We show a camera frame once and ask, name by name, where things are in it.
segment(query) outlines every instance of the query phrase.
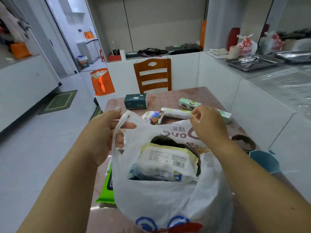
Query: rectangular box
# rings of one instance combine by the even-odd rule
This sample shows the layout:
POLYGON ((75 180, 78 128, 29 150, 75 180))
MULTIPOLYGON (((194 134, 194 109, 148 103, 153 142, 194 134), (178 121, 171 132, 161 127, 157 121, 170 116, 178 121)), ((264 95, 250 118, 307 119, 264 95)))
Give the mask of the rectangular box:
MULTIPOLYGON (((198 103, 198 102, 186 99, 186 98, 181 98, 178 101, 178 105, 183 107, 183 108, 187 108, 189 110, 193 110, 195 107, 201 105, 201 103, 198 103)), ((220 112, 224 122, 228 123, 230 121, 230 117, 231 117, 232 114, 228 113, 226 111, 219 110, 219 109, 217 109, 217 110, 220 112)))
POLYGON ((130 109, 145 109, 147 108, 146 93, 143 94, 129 94, 124 99, 125 107, 130 109))

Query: metal tray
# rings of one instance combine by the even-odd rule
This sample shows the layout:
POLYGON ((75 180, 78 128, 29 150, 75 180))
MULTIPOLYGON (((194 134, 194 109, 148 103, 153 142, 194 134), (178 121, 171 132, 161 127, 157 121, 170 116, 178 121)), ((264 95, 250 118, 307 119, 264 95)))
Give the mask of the metal tray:
POLYGON ((284 61, 266 55, 250 55, 227 59, 226 62, 232 67, 248 72, 282 64, 284 61))
POLYGON ((279 51, 274 56, 290 64, 311 63, 311 50, 279 51))

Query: bucket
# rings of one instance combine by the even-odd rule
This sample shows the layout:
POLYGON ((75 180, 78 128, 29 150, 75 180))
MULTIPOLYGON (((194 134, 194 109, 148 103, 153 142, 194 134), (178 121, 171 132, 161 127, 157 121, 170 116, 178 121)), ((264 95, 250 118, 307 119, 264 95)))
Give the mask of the bucket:
POLYGON ((89 62, 87 61, 87 57, 83 55, 79 55, 76 57, 76 59, 79 61, 80 65, 82 68, 87 68, 89 67, 89 62))

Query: light green box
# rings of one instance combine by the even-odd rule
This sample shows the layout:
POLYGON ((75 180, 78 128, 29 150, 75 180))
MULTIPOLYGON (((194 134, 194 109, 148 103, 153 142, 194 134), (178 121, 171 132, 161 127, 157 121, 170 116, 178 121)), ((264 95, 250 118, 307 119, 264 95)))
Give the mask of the light green box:
MULTIPOLYGON (((183 108, 187 108, 189 110, 193 110, 195 107, 201 105, 201 103, 198 103, 198 102, 186 99, 186 98, 181 98, 178 101, 178 105, 183 107, 183 108)), ((219 109, 217 109, 217 110, 220 112, 224 122, 228 123, 230 121, 230 117, 231 117, 232 114, 228 113, 226 111, 219 110, 219 109)))

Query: orange shopping bag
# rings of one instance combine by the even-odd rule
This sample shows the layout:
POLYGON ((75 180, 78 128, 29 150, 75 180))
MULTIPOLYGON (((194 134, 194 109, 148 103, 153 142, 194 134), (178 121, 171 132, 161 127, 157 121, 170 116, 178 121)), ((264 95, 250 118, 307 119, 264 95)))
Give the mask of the orange shopping bag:
POLYGON ((115 88, 112 84, 107 68, 98 69, 91 72, 91 79, 96 96, 103 96, 115 92, 115 88))

